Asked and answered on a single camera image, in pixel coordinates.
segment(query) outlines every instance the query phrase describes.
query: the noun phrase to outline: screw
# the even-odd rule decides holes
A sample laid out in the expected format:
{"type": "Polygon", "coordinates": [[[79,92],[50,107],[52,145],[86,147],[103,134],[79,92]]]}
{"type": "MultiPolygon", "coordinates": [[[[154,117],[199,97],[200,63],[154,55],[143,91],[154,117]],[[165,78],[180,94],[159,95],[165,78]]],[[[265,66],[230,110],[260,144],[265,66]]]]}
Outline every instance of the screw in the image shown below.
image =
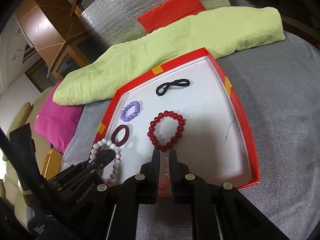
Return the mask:
{"type": "Polygon", "coordinates": [[[193,174],[187,174],[187,175],[185,176],[185,178],[186,178],[187,180],[194,180],[196,177],[195,177],[193,174]]]}
{"type": "Polygon", "coordinates": [[[108,188],[106,184],[100,184],[97,186],[98,191],[105,191],[108,188]]]}
{"type": "Polygon", "coordinates": [[[146,176],[144,176],[143,174],[137,174],[136,176],[134,176],[134,178],[136,180],[143,180],[146,176]]]}
{"type": "Polygon", "coordinates": [[[223,183],[223,188],[225,190],[231,190],[233,188],[233,185],[229,182],[223,183]]]}

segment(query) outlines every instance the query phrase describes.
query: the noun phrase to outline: gray blanket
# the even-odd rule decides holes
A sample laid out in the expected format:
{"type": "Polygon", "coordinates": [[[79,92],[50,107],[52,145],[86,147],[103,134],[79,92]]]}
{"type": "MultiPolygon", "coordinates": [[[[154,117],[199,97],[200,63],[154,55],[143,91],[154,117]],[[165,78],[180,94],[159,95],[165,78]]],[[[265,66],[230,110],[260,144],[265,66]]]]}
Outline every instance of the gray blanket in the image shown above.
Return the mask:
{"type": "MultiPolygon", "coordinates": [[[[299,37],[218,60],[254,138],[261,180],[240,190],[291,240],[320,219],[320,52],[299,37]]],[[[87,104],[63,167],[88,157],[109,100],[87,104]]],[[[192,239],[191,211],[170,200],[140,205],[136,239],[192,239]]]]}

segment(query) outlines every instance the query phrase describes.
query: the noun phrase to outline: wooden cabinet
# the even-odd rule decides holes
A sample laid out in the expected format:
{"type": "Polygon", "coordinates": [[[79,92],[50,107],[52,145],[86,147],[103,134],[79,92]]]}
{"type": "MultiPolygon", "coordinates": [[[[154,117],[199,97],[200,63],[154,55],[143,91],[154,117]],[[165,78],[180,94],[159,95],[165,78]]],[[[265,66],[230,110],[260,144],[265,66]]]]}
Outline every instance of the wooden cabinet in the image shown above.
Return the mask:
{"type": "Polygon", "coordinates": [[[58,80],[91,62],[78,47],[90,33],[70,15],[71,7],[68,0],[23,0],[16,10],[23,31],[58,80]]]}

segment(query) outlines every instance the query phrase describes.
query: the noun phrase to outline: yellow tape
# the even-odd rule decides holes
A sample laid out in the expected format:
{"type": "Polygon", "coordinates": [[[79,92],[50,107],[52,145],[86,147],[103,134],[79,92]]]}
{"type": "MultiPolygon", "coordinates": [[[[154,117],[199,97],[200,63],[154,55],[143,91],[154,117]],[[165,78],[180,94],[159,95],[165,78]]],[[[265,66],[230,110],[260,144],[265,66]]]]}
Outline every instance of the yellow tape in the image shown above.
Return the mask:
{"type": "Polygon", "coordinates": [[[153,68],[152,72],[154,75],[157,75],[157,74],[163,72],[163,69],[162,69],[161,65],[159,65],[158,67],[153,68]]]}
{"type": "Polygon", "coordinates": [[[98,129],[98,133],[102,134],[104,129],[105,129],[105,125],[103,123],[100,124],[99,129],[98,129]]]}
{"type": "Polygon", "coordinates": [[[228,79],[227,76],[224,77],[224,86],[226,88],[226,91],[227,91],[227,94],[229,95],[229,97],[231,97],[231,88],[232,88],[232,85],[228,79]]]}

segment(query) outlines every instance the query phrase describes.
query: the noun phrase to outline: black hair tie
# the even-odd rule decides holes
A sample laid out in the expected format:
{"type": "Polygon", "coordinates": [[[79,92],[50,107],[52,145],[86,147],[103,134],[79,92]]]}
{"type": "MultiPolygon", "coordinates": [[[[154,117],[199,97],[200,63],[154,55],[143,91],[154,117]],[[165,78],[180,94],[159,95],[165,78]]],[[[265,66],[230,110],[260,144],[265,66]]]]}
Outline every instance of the black hair tie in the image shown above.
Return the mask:
{"type": "Polygon", "coordinates": [[[189,85],[190,81],[188,79],[177,79],[173,82],[163,83],[160,86],[158,86],[156,89],[156,94],[158,96],[163,96],[171,86],[188,87],[189,85]]]}

